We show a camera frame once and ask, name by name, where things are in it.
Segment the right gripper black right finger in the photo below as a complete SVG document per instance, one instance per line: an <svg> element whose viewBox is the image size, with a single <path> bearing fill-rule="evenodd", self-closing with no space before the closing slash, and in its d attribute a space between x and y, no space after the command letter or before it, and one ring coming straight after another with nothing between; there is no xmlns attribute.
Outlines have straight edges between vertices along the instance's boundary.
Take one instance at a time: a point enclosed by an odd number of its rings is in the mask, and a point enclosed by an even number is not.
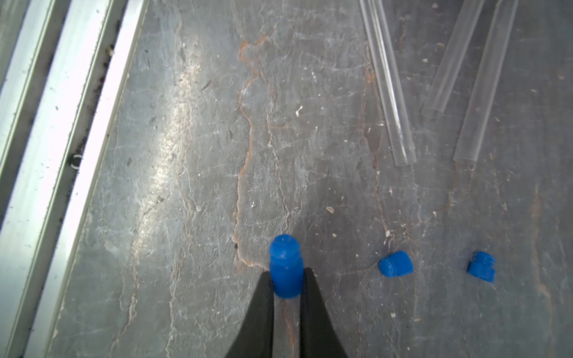
<svg viewBox="0 0 573 358"><path fill-rule="evenodd" d="M300 295L300 357L348 357L322 298L313 270L304 269Z"/></svg>

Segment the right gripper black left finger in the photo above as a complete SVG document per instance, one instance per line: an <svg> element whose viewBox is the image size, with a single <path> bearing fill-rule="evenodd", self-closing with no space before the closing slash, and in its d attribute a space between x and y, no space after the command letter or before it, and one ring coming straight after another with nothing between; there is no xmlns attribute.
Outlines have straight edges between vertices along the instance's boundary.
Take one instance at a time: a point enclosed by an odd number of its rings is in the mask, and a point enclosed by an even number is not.
<svg viewBox="0 0 573 358"><path fill-rule="evenodd" d="M259 277L243 323L225 357L272 357L274 287L271 274Z"/></svg>

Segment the blue stopper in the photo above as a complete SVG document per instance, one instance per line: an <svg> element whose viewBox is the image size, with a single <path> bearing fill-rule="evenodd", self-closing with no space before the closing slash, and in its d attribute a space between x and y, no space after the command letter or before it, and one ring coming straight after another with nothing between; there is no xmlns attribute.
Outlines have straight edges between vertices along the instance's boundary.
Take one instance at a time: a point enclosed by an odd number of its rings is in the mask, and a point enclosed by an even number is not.
<svg viewBox="0 0 573 358"><path fill-rule="evenodd" d="M467 273L488 283L495 281L495 258L483 251L475 251L469 262Z"/></svg>
<svg viewBox="0 0 573 358"><path fill-rule="evenodd" d="M299 296L303 285L304 264L298 241L291 235L277 236L269 247L269 258L275 294L283 299Z"/></svg>
<svg viewBox="0 0 573 358"><path fill-rule="evenodd" d="M397 251L379 260L381 274L388 278L401 277L414 273L413 262L404 251Z"/></svg>

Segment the clear test tube farthest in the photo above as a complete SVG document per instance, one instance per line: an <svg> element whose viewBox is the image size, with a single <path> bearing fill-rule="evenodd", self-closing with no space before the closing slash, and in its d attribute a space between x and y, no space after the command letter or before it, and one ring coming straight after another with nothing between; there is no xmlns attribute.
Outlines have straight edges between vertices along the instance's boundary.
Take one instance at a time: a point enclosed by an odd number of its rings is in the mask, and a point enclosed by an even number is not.
<svg viewBox="0 0 573 358"><path fill-rule="evenodd" d="M474 165L483 143L507 52L518 0L502 0L495 7L483 55L458 137L453 160Z"/></svg>

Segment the clear test tube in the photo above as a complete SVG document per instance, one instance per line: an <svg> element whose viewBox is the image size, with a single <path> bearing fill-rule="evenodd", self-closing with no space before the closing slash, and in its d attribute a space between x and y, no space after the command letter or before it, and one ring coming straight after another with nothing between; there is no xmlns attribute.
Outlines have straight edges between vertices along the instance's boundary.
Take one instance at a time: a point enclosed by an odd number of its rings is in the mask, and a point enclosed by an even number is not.
<svg viewBox="0 0 573 358"><path fill-rule="evenodd" d="M495 7L483 55L458 137L453 160L474 165L483 143L507 52L518 0L502 0Z"/></svg>
<svg viewBox="0 0 573 358"><path fill-rule="evenodd" d="M466 0L463 3L422 106L421 114L425 118L439 119L445 113L484 3L484 0Z"/></svg>

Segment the clear test tube diagonal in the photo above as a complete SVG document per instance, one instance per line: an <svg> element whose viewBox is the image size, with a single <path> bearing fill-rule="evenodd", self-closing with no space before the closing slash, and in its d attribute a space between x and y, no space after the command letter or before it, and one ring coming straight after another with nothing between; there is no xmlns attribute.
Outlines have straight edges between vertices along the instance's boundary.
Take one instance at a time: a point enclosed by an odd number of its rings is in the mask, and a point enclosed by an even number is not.
<svg viewBox="0 0 573 358"><path fill-rule="evenodd" d="M417 161L410 121L382 1L360 0L383 116L396 166Z"/></svg>

